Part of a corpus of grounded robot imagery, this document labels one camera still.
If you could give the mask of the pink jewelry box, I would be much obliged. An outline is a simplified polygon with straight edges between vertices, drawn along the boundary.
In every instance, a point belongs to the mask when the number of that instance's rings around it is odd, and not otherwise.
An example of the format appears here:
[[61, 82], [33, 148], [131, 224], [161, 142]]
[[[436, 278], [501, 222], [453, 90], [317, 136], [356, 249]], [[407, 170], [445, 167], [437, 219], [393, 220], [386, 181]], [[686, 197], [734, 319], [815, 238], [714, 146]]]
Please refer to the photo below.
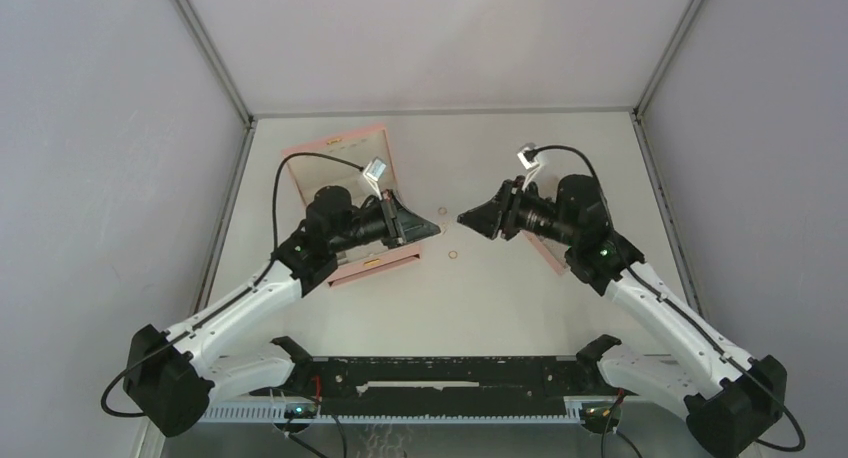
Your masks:
[[[282, 156], [286, 158], [299, 152], [319, 153], [360, 166], [365, 166], [372, 159], [378, 158], [386, 165], [379, 179], [380, 187], [393, 189], [396, 195], [400, 194], [387, 128], [382, 124], [289, 147], [282, 151]], [[360, 172], [329, 159], [297, 156], [287, 163], [286, 169], [305, 205], [313, 201], [319, 189], [330, 185], [346, 188], [356, 206], [361, 205], [368, 195]], [[418, 261], [421, 255], [422, 246], [417, 243], [390, 249], [379, 241], [341, 252], [338, 254], [338, 269], [328, 278], [327, 285], [338, 287]]]

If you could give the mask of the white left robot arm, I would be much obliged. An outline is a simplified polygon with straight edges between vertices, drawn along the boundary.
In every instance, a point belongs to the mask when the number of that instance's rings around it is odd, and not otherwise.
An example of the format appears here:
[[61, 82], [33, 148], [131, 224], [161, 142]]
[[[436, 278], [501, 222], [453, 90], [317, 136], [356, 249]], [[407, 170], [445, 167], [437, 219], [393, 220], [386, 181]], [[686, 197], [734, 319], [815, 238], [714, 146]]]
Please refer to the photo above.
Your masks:
[[124, 393], [166, 437], [192, 428], [210, 405], [262, 388], [290, 395], [311, 385], [311, 366], [269, 341], [251, 353], [225, 348], [266, 315], [305, 298], [338, 268], [338, 256], [380, 242], [393, 249], [436, 236], [440, 227], [406, 208], [393, 190], [356, 206], [341, 186], [320, 189], [291, 235], [244, 284], [164, 330], [131, 339]]

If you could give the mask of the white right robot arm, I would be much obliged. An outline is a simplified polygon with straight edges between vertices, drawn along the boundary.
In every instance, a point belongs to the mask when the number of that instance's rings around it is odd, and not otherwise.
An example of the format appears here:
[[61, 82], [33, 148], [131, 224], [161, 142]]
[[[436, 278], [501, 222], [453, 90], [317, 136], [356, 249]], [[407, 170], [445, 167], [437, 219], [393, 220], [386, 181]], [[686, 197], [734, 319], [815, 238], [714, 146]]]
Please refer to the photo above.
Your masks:
[[566, 246], [571, 273], [633, 317], [673, 357], [636, 354], [611, 335], [585, 346], [578, 380], [592, 394], [611, 386], [634, 392], [681, 418], [713, 457], [736, 457], [784, 415], [787, 370], [725, 338], [663, 283], [643, 253], [614, 230], [596, 179], [569, 175], [554, 199], [521, 176], [459, 224], [488, 239], [520, 232]]

